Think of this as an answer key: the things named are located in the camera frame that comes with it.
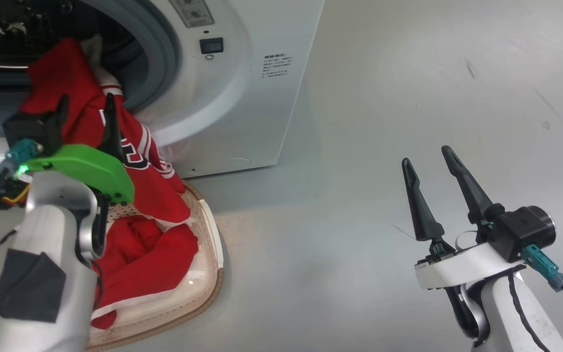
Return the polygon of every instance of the gray floor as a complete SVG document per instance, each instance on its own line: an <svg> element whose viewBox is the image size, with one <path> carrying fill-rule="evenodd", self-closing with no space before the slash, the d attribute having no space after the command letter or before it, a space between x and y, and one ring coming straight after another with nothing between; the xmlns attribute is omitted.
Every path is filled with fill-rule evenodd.
<svg viewBox="0 0 563 352"><path fill-rule="evenodd" d="M217 302L119 352L469 350L403 232L405 156L447 239L472 229L445 144L492 200L554 217L563 271L563 2L328 0L279 165L194 180L226 244ZM524 276L563 335L563 294Z"/></svg>

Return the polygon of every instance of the washing machine drum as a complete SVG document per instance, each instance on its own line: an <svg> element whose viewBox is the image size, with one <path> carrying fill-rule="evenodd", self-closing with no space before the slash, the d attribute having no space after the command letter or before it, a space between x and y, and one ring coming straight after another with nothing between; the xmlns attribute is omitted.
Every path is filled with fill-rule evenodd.
<svg viewBox="0 0 563 352"><path fill-rule="evenodd" d="M149 0L0 0L1 124L29 94L25 72L60 38L101 34L103 66L123 85L124 106L137 111L172 84L178 44Z"/></svg>

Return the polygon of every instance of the laundry basket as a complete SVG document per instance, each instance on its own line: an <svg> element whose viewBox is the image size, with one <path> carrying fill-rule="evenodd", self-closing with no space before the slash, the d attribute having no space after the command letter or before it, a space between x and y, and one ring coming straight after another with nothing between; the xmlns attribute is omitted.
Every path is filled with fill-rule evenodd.
<svg viewBox="0 0 563 352"><path fill-rule="evenodd" d="M189 184L182 196L196 219L192 231L199 251L185 278L162 298L117 309L117 318L107 330L91 328L87 350L99 352L128 345L185 323L208 309L223 283L223 249L217 224L201 194ZM110 210L109 225L118 218L140 214L131 205Z"/></svg>

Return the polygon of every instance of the washing machine label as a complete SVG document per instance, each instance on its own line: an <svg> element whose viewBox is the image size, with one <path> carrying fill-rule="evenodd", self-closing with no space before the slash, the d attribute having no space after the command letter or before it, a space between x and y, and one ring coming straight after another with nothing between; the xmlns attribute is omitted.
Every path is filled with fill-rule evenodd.
<svg viewBox="0 0 563 352"><path fill-rule="evenodd" d="M214 19L205 0L170 0L186 27L214 24Z"/></svg>
<svg viewBox="0 0 563 352"><path fill-rule="evenodd" d="M264 56L262 78L279 77L288 74L292 65L292 56L287 54L273 54Z"/></svg>

